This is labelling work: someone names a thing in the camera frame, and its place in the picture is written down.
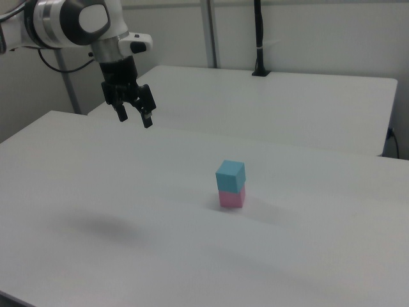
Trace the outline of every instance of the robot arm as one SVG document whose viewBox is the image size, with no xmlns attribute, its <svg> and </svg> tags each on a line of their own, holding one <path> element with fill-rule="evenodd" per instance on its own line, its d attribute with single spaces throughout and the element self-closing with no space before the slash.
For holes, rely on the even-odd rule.
<svg viewBox="0 0 409 307">
<path fill-rule="evenodd" d="M 105 99 L 123 122 L 124 102 L 141 114 L 146 128 L 156 108 L 148 85 L 138 86 L 132 57 L 151 50 L 150 35 L 130 33 L 120 0 L 27 0 L 0 16 L 0 54 L 19 47 L 60 49 L 90 45 L 105 82 Z"/>
</svg>

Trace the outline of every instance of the table surface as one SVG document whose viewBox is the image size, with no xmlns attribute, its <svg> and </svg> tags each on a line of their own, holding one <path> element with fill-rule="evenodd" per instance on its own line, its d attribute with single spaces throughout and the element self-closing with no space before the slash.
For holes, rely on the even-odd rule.
<svg viewBox="0 0 409 307">
<path fill-rule="evenodd" d="M 394 102 L 393 79 L 155 67 L 149 84 L 159 127 L 289 145 L 381 155 Z M 126 104 L 129 121 L 142 127 Z M 90 116 L 118 120 L 107 104 Z"/>
<path fill-rule="evenodd" d="M 222 210 L 215 172 L 247 173 Z M 51 112 L 0 145 L 0 291 L 41 307 L 404 306 L 409 163 Z"/>
</svg>

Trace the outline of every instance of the blue cube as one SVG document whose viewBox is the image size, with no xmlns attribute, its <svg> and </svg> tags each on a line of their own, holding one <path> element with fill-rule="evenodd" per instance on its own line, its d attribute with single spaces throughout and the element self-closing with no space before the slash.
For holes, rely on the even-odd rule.
<svg viewBox="0 0 409 307">
<path fill-rule="evenodd" d="M 245 183 L 244 163 L 225 160 L 216 172 L 219 191 L 240 193 Z"/>
</svg>

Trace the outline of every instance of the stacked cubes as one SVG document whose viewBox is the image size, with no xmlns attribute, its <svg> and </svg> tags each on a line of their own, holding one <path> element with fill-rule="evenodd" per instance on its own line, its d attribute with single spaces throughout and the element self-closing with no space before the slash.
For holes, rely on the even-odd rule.
<svg viewBox="0 0 409 307">
<path fill-rule="evenodd" d="M 220 205 L 226 208 L 242 208 L 245 198 L 244 163 L 227 161 L 216 172 Z"/>
</svg>

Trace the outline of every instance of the pink cube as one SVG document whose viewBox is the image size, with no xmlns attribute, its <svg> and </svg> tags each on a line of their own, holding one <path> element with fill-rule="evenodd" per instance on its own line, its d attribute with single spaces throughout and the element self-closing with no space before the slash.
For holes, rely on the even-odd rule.
<svg viewBox="0 0 409 307">
<path fill-rule="evenodd" d="M 239 193 L 219 191 L 220 206 L 225 208 L 243 208 L 245 198 L 245 186 Z"/>
</svg>

